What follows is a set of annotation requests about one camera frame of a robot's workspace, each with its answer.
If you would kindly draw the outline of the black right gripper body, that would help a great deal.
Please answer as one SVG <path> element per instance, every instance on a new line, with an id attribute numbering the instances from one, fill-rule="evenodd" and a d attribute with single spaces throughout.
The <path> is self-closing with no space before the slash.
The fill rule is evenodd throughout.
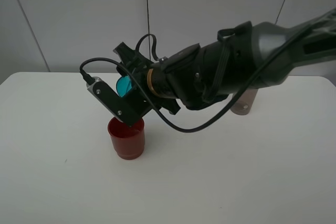
<path id="1" fill-rule="evenodd" d="M 173 56 L 152 62 L 146 76 L 135 75 L 141 87 L 159 98 L 179 99 L 192 111 L 202 110 L 210 103 L 202 98 L 205 84 L 201 80 L 201 67 L 208 46 L 189 46 Z"/>

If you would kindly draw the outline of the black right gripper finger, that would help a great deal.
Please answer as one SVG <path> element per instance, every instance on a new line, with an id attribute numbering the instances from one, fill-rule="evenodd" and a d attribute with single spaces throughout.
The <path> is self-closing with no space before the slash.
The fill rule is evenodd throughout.
<path id="1" fill-rule="evenodd" d="M 141 53 L 128 47 L 125 43 L 119 44 L 113 52 L 117 54 L 121 60 L 121 64 L 134 76 L 146 76 L 152 62 Z"/>
<path id="2" fill-rule="evenodd" d="M 181 109 L 175 99 L 159 98 L 153 95 L 150 95 L 149 98 L 157 109 L 164 108 L 172 115 L 175 115 Z"/>

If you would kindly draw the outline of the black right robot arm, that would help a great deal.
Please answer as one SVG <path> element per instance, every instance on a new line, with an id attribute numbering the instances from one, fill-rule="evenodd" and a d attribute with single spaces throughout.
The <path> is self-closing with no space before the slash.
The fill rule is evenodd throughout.
<path id="1" fill-rule="evenodd" d="M 191 45 L 168 58 L 149 60 L 126 44 L 114 52 L 159 106 L 179 99 L 189 110 L 225 100 L 262 68 L 250 85 L 261 89 L 281 84 L 296 67 L 335 59 L 335 11 L 284 28 L 269 22 L 240 24 L 218 32 L 209 45 Z"/>

